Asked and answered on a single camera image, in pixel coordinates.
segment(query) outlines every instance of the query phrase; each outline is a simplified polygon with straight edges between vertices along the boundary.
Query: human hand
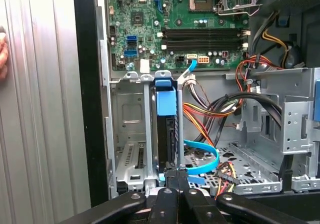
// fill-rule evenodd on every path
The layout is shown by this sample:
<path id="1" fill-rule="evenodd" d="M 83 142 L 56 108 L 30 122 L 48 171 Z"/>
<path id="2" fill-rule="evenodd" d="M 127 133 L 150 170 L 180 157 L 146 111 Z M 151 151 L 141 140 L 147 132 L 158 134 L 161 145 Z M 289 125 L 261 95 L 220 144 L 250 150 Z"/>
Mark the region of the human hand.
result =
<path id="1" fill-rule="evenodd" d="M 7 36 L 5 33 L 0 33 L 0 80 L 4 80 L 8 73 L 6 62 L 8 59 L 8 45 L 6 43 Z"/>

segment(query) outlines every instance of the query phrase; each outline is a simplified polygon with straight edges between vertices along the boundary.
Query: white connector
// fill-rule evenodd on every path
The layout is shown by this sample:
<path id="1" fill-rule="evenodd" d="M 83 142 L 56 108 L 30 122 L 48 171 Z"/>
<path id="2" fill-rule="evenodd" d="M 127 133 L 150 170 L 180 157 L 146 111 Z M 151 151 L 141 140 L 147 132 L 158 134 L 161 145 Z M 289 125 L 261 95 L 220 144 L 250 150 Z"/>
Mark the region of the white connector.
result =
<path id="1" fill-rule="evenodd" d="M 243 44 L 242 44 L 242 48 L 243 48 L 243 49 L 249 48 L 249 43 L 243 43 Z"/>
<path id="2" fill-rule="evenodd" d="M 185 79 L 185 85 L 188 86 L 188 85 L 196 85 L 196 76 L 194 74 L 189 74 Z"/>

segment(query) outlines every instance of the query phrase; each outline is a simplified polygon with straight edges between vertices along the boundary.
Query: cable tie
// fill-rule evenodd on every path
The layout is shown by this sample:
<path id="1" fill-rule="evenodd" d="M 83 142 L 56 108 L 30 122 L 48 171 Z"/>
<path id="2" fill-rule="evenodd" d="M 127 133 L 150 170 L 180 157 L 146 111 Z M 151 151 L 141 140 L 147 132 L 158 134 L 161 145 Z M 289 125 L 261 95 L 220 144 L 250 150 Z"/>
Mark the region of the cable tie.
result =
<path id="1" fill-rule="evenodd" d="M 244 81 L 245 85 L 252 85 L 253 83 L 254 83 L 253 79 L 247 79 L 247 80 Z"/>

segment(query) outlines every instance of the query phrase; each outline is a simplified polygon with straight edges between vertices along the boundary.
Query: small chip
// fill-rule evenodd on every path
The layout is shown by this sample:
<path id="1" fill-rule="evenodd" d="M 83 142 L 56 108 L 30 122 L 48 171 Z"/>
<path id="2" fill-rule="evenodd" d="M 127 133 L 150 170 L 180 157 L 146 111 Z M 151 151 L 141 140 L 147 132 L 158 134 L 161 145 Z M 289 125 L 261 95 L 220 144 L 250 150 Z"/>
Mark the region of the small chip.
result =
<path id="1" fill-rule="evenodd" d="M 131 12 L 131 24 L 133 26 L 142 26 L 144 24 L 144 13 Z"/>

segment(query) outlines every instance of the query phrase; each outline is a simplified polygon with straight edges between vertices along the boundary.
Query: red wire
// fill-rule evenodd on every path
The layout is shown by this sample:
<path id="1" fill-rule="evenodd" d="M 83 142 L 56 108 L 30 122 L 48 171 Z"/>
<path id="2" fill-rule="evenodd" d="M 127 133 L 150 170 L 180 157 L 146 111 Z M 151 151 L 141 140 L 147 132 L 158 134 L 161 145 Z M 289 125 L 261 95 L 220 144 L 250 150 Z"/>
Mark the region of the red wire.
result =
<path id="1" fill-rule="evenodd" d="M 224 186 L 223 186 L 222 189 L 220 190 L 220 193 L 219 193 L 219 194 L 221 194 L 221 193 L 223 193 L 223 192 L 225 191 L 225 189 L 226 189 L 226 187 L 228 186 L 228 184 L 229 184 L 229 182 L 226 181 L 225 184 L 224 184 Z"/>

